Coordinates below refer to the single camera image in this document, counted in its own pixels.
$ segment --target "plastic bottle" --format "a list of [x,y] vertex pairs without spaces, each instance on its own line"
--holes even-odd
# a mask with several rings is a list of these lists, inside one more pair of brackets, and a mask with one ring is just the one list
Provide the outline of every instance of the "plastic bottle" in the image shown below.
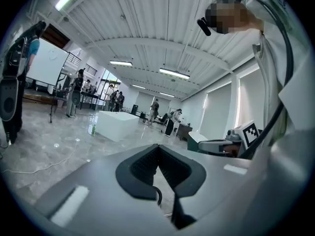
[[93,128],[92,128],[92,136],[94,136],[95,134],[95,124],[93,125]]

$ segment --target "black pants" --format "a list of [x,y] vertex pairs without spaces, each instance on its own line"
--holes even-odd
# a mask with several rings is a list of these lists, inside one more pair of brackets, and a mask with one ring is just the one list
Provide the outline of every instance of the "black pants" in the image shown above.
[[25,72],[22,73],[22,75],[18,77],[18,81],[19,81],[18,97],[16,101],[16,109],[15,109],[14,116],[11,120],[2,122],[4,131],[6,133],[9,133],[10,140],[12,143],[15,142],[15,139],[17,136],[16,134],[17,132],[20,131],[22,127],[22,99],[24,95],[24,88],[25,88],[25,82],[26,82]]
[[166,127],[166,131],[165,131],[165,134],[167,136],[170,136],[172,131],[173,131],[173,127],[174,127],[174,122],[170,119],[168,121],[168,124],[167,124],[167,127]]

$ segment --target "ceiling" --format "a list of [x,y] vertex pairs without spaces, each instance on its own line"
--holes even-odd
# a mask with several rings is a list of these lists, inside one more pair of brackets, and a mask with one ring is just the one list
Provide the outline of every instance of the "ceiling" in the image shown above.
[[[54,8],[57,1],[31,0],[32,20],[50,21],[124,83],[181,100],[232,73],[258,42],[254,30],[206,37],[196,20],[213,0],[71,0],[61,11]],[[133,67],[112,66],[110,60],[131,61]]]

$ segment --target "white block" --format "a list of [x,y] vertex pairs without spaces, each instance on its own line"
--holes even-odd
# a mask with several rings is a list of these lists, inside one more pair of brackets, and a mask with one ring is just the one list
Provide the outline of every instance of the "white block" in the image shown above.
[[138,116],[129,113],[99,111],[95,130],[102,136],[118,142],[135,131],[138,121]]

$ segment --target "floor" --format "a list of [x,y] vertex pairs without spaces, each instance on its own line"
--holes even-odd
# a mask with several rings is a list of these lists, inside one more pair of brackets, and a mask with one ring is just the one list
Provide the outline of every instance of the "floor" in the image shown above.
[[[6,169],[34,172],[62,161],[76,148],[67,161],[47,170],[34,174],[10,171],[3,173],[10,188],[30,204],[34,204],[49,187],[87,163],[87,160],[154,143],[187,147],[187,143],[180,141],[175,135],[168,138],[162,134],[160,125],[154,123],[152,127],[148,127],[142,119],[139,120],[134,133],[117,143],[97,133],[91,135],[93,124],[97,122],[98,111],[77,110],[76,118],[68,118],[64,114],[65,108],[57,109],[53,114],[52,123],[49,123],[49,113],[48,105],[23,103],[23,127],[18,133],[16,143],[5,150],[1,148],[3,155],[0,161],[1,172]],[[5,134],[2,125],[0,128],[1,146],[4,147]],[[159,170],[155,175],[154,185],[163,194],[161,208],[164,214],[170,213],[174,193]]]

